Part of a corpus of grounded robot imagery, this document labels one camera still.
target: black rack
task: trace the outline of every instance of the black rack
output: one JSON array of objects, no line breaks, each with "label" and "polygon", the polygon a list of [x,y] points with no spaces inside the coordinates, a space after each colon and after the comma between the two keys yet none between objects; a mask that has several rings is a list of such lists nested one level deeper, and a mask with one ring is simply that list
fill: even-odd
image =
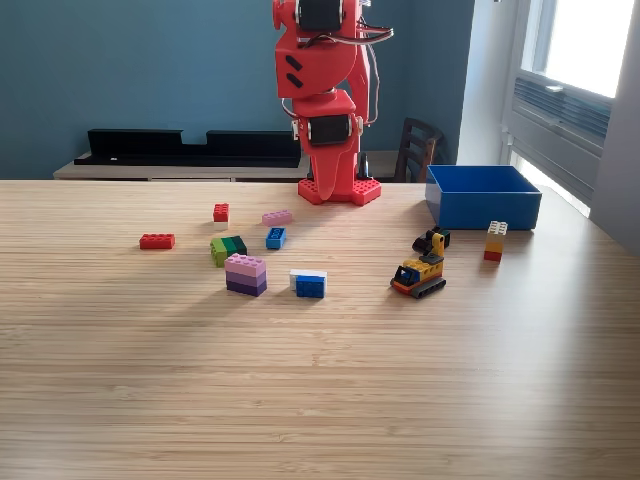
[{"label": "black rack", "polygon": [[205,145],[182,143],[182,130],[89,130],[91,155],[76,165],[298,168],[291,132],[207,132]]}]

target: window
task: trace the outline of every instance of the window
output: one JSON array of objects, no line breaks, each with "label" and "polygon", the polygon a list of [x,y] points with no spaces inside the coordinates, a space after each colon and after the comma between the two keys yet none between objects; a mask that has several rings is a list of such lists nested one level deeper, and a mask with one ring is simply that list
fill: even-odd
[{"label": "window", "polygon": [[502,163],[513,152],[524,156],[587,206],[634,7],[634,0],[519,3]]},{"label": "window", "polygon": [[634,0],[532,0],[522,68],[614,98]]},{"label": "window", "polygon": [[572,207],[578,210],[582,215],[589,218],[591,209],[583,202],[578,200],[575,196],[571,195],[569,191],[563,188],[558,182],[553,181],[549,176],[545,175],[538,168],[536,168],[531,162],[528,162],[525,158],[518,155],[516,152],[511,154],[511,165],[529,180],[531,183],[538,187],[549,187],[556,192],[560,197],[566,200]]}]

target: dark green lego brick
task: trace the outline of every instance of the dark green lego brick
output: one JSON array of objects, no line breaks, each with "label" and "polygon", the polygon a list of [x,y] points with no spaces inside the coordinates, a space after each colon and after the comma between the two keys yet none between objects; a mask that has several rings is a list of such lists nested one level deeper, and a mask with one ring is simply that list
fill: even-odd
[{"label": "dark green lego brick", "polygon": [[230,257],[234,253],[238,253],[238,247],[232,238],[223,238],[222,243],[224,243],[224,248],[227,249],[227,256]]},{"label": "dark green lego brick", "polygon": [[247,246],[242,241],[242,238],[240,238],[240,237],[231,237],[230,240],[232,240],[233,243],[235,244],[236,251],[237,251],[238,255],[248,255]]}]

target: blue lego brick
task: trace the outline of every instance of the blue lego brick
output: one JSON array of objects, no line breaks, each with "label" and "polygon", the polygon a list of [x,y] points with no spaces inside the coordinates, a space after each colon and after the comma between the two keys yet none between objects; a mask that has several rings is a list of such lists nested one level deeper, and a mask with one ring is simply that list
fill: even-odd
[{"label": "blue lego brick", "polygon": [[267,248],[269,250],[280,250],[287,239],[287,229],[276,227],[269,230],[267,235]]},{"label": "blue lego brick", "polygon": [[296,280],[296,294],[298,297],[324,298],[326,282],[323,277],[300,276]]}]

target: cable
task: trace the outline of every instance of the cable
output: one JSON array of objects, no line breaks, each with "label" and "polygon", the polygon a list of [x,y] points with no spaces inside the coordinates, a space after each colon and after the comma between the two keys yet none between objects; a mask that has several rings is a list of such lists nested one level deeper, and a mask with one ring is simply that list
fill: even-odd
[{"label": "cable", "polygon": [[298,116],[295,113],[293,113],[291,110],[289,110],[287,106],[284,104],[285,100],[286,100],[285,98],[282,99],[282,109],[284,110],[284,113],[289,115],[291,118],[298,118]]},{"label": "cable", "polygon": [[376,52],[373,50],[372,45],[367,45],[369,52],[371,52],[371,60],[373,60],[373,71],[376,74],[376,116],[373,117],[373,120],[368,120],[365,125],[371,126],[378,120],[378,104],[380,102],[380,73],[378,72],[378,59],[376,58]]},{"label": "cable", "polygon": [[365,38],[349,38],[342,37],[340,35],[331,35],[328,33],[321,33],[320,35],[316,35],[311,38],[303,45],[302,48],[309,48],[313,46],[319,40],[329,40],[333,43],[344,43],[346,45],[373,45],[376,43],[384,42],[385,40],[389,40],[393,37],[394,32],[393,28],[390,28],[385,33],[381,33],[380,35],[376,35],[375,37],[365,37]]}]

